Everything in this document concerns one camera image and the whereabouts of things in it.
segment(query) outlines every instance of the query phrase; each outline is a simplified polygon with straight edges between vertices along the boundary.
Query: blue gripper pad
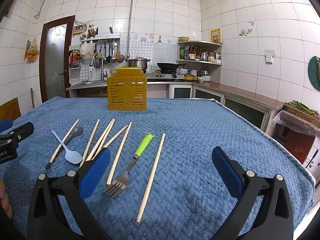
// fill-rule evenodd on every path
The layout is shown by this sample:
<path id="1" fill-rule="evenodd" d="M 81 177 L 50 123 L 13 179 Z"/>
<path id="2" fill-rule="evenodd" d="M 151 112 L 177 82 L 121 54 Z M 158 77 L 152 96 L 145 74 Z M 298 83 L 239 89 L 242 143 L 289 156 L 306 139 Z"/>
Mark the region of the blue gripper pad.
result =
<path id="1" fill-rule="evenodd" d="M 13 122 L 11 119 L 4 120 L 0 122 L 0 133 L 10 129 L 13 126 Z"/>
<path id="2" fill-rule="evenodd" d="M 240 199 L 242 197 L 243 191 L 242 180 L 239 178 L 235 169 L 232 167 L 230 159 L 226 156 L 226 154 L 220 147 L 215 147 L 212 150 L 212 162 L 216 167 L 218 173 L 220 174 L 230 195 L 234 198 Z"/>
<path id="3" fill-rule="evenodd" d="M 91 168 L 80 181 L 79 195 L 84 200 L 89 198 L 97 184 L 99 183 L 103 173 L 106 171 L 110 163 L 110 152 L 106 148 L 102 148 L 98 156 L 93 160 Z"/>

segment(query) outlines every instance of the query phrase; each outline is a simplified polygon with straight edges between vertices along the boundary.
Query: yellow plastic basket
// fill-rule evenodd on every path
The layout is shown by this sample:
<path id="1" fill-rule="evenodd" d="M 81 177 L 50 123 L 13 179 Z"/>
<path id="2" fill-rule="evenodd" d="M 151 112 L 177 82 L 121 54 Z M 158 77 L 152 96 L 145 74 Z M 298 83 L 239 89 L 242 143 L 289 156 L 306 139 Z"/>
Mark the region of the yellow plastic basket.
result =
<path id="1" fill-rule="evenodd" d="M 117 68 L 117 73 L 108 77 L 109 110 L 147 109 L 147 77 L 141 68 Z"/>

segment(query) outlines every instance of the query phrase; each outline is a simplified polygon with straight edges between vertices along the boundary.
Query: brown door frame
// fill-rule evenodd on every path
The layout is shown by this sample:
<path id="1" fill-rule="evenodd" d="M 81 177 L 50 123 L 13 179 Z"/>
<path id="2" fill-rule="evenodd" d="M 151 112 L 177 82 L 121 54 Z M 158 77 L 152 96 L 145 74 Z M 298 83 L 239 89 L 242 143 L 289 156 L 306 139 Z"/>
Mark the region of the brown door frame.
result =
<path id="1" fill-rule="evenodd" d="M 67 53 L 69 52 L 69 46 L 71 45 L 71 38 L 72 38 L 72 30 L 73 30 L 73 23 L 75 21 L 75 15 L 64 17 L 58 20 L 54 20 L 52 22 L 48 22 L 43 25 L 42 35 L 41 35 L 41 42 L 40 42 L 40 58 L 39 58 L 39 81 L 40 81 L 40 93 L 42 102 L 48 100 L 47 96 L 47 87 L 45 85 L 45 45 L 47 42 L 47 33 L 50 28 L 53 28 L 58 25 L 67 24 L 66 28 L 66 36 L 64 42 L 64 58 L 63 58 L 63 70 L 67 71 L 64 76 L 64 87 L 66 92 L 66 97 L 69 98 L 70 94 L 66 88 L 69 87 L 69 70 L 68 70 L 68 56 Z"/>

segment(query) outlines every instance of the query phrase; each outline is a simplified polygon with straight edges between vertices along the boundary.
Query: stainless steel pot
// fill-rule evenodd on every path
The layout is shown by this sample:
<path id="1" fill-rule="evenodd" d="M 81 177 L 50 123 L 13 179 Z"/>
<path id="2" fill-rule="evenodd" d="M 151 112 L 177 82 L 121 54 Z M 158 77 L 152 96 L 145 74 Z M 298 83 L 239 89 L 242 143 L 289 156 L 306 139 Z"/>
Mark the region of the stainless steel pot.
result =
<path id="1" fill-rule="evenodd" d="M 126 61 L 129 63 L 129 67 L 140 67 L 142 70 L 147 70 L 148 62 L 150 61 L 150 59 L 144 57 L 136 57 L 129 60 L 126 59 Z"/>

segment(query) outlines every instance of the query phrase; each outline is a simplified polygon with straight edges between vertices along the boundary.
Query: human hand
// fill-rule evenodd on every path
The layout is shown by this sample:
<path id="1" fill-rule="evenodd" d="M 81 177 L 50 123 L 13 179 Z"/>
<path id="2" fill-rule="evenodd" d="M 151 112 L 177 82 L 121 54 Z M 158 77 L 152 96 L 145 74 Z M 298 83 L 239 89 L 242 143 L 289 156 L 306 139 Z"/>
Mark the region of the human hand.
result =
<path id="1" fill-rule="evenodd" d="M 5 192 L 5 187 L 3 180 L 0 178 L 0 203 L 4 209 L 4 211 L 7 213 L 9 219 L 12 218 L 12 207 L 9 204 L 9 197 L 8 194 Z"/>

